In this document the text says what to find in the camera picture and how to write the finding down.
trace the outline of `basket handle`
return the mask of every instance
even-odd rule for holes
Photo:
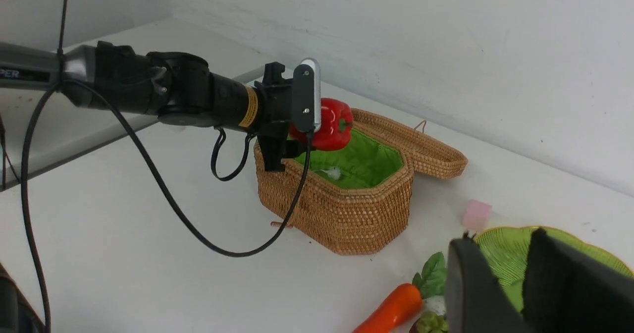
[[[421,125],[423,125],[423,128],[421,128],[421,132],[425,133],[425,126],[427,126],[427,120],[423,120],[419,122],[419,124],[414,127],[414,131],[417,130]]]
[[[271,222],[271,226],[272,226],[272,227],[281,227],[281,222]],[[292,224],[290,224],[290,223],[287,223],[287,224],[286,224],[286,228],[287,228],[287,229],[292,229],[292,228],[293,228],[293,225],[292,225]]]

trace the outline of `pink cube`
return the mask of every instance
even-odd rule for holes
[[[465,216],[462,217],[462,225],[469,230],[482,231],[489,221],[493,206],[472,199],[467,205]]]

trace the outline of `green plate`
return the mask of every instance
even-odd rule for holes
[[[623,261],[609,252],[585,243],[572,234],[552,227],[543,227],[549,236],[574,247],[600,263],[629,277],[634,277],[632,270]],[[502,289],[517,311],[523,308],[522,283],[526,270],[526,258],[530,234],[537,229],[530,227],[493,227],[476,236],[475,242],[493,274],[500,279]]]

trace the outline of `red bell pepper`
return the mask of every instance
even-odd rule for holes
[[[321,99],[321,128],[313,136],[313,147],[320,151],[337,151],[350,142],[350,131],[353,125],[353,112],[350,107],[339,100]],[[303,143],[306,134],[290,125],[288,134]]]

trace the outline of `yellow label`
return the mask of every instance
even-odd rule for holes
[[[258,95],[252,87],[245,87],[245,89],[247,89],[247,95],[249,95],[249,107],[247,107],[247,112],[245,112],[244,118],[238,126],[248,128],[258,115]]]

